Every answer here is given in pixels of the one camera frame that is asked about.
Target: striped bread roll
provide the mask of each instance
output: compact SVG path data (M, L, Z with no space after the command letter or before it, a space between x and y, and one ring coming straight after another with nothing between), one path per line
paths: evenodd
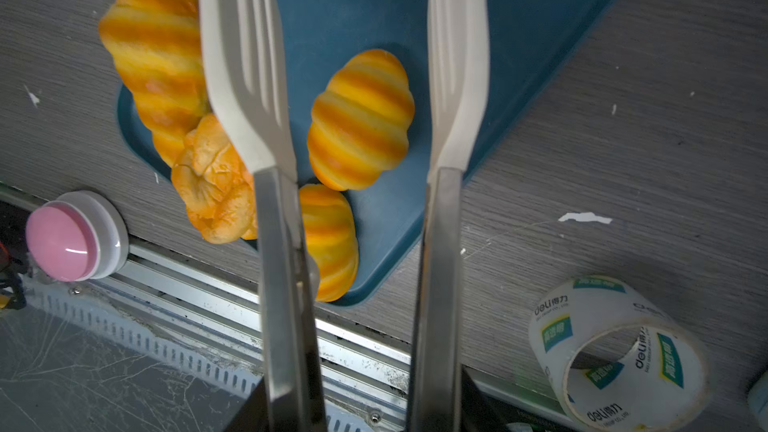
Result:
M352 209L344 196L322 184L299 190L306 250L320 269L317 300L333 302L344 295L357 275L360 255Z
M333 190L360 190L408 153L415 108L408 76L385 50L354 56L312 106L310 164Z
M210 111L197 0L116 0L99 35L155 148L173 166L184 137Z

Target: gray floor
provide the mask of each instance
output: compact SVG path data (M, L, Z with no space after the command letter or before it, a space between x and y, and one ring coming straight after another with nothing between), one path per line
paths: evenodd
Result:
M32 307L0 333L4 430L218 432L244 402Z
M253 274L250 250L200 240L172 187L124 147L95 29L112 1L0 0L0 181L44 198L97 189L133 234ZM744 396L768 365L766 4L612 7L466 190L468 364L547 392L530 311L564 279L603 272L709 346L719 387L690 430L756 429ZM557 222L587 211L614 221ZM408 340L415 286L412 253L342 315Z

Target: croissant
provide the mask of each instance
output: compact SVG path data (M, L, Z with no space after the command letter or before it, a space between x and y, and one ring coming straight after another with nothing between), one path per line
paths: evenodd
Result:
M333 190L360 190L408 153L415 107L402 64L385 50L354 56L312 105L310 164Z
M190 222L208 242L258 235L254 178L214 114L187 134L170 181L187 205Z
M299 203L306 250L320 269L317 300L333 302L350 290L360 261L352 209L340 192L322 184L302 187Z
M210 112L197 0L116 0L99 35L155 149L173 166L184 137Z

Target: packing tape roll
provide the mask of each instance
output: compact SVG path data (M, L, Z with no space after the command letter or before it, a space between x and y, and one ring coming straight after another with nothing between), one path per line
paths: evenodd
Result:
M621 359L571 368L588 344L627 329L640 332ZM528 338L563 410L588 430L675 430L712 395L702 343L615 278L573 278L546 294Z

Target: white paper scrap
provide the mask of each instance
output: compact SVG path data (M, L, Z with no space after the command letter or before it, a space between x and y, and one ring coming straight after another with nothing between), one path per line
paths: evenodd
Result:
M576 222L600 222L600 224L610 224L614 220L608 217L596 216L592 212L569 212L558 219L558 222L575 220Z
M29 95L29 99L32 101L34 108L37 109L38 104L40 103L40 99L38 99L38 97L35 94L29 91L29 87L27 87L26 84L24 84L24 90L27 91L27 94Z

